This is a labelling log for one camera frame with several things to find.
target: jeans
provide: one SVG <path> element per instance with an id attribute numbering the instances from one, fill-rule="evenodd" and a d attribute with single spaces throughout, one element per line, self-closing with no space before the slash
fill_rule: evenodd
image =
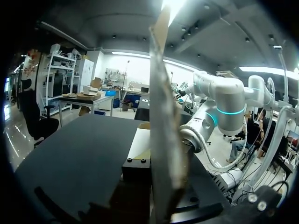
<path id="1" fill-rule="evenodd" d="M 242 151 L 245 140 L 233 141 L 232 151 L 230 152 L 229 160 L 234 161 L 238 156 L 238 151 Z M 252 145 L 246 142 L 246 148 L 250 149 Z"/>

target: black tabletop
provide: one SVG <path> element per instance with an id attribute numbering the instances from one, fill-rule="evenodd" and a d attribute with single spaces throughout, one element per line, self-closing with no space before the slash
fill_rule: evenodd
<path id="1" fill-rule="evenodd" d="M 142 122 L 95 114 L 75 119 L 20 164 L 15 175 L 24 193 L 46 219 L 53 216 L 34 194 L 36 187 L 76 218 L 79 210 L 88 211 L 89 202 L 108 206 Z"/>
<path id="2" fill-rule="evenodd" d="M 61 101 L 69 101 L 69 102 L 74 102 L 74 104 L 77 102 L 77 103 L 83 103 L 83 104 L 94 104 L 95 101 L 99 100 L 99 99 L 96 99 L 96 100 L 86 100 L 86 99 L 78 99 L 77 97 L 59 97 L 58 98 L 59 100 Z"/>

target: ceiling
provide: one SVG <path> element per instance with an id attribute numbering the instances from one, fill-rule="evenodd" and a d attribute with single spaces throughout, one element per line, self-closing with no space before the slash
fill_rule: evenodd
<path id="1" fill-rule="evenodd" d="M 157 21 L 162 2 L 67 0 L 56 3 L 41 21 L 63 31 L 86 50 L 148 52 L 148 28 Z M 166 57 L 211 74 L 230 70 L 245 85 L 253 73 L 242 72 L 241 66 L 282 68 L 273 45 L 283 47 L 288 70 L 298 65 L 296 45 L 256 0 L 187 0 L 169 27 L 166 45 Z M 276 88 L 283 89 L 283 77 L 259 75 L 273 77 Z M 298 84 L 291 80 L 289 84 L 289 95 L 298 98 Z"/>

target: white cabinet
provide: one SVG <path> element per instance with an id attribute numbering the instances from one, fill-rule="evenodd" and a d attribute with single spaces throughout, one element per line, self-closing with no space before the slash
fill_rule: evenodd
<path id="1" fill-rule="evenodd" d="M 83 86 L 90 85 L 93 76 L 94 63 L 88 59 L 81 59 L 79 64 L 80 84 L 79 92 L 83 91 Z"/>

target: blue bin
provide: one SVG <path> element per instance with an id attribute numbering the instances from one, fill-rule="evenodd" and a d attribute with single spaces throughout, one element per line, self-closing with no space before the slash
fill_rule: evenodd
<path id="1" fill-rule="evenodd" d="M 108 90 L 108 91 L 106 91 L 105 96 L 106 97 L 112 97 L 112 96 L 115 96 L 115 94 L 116 94 L 115 90 Z"/>
<path id="2" fill-rule="evenodd" d="M 106 113 L 103 111 L 94 111 L 94 114 L 104 115 L 104 116 L 106 115 Z"/>
<path id="3" fill-rule="evenodd" d="M 113 108 L 120 107 L 120 99 L 114 99 L 113 100 Z"/>

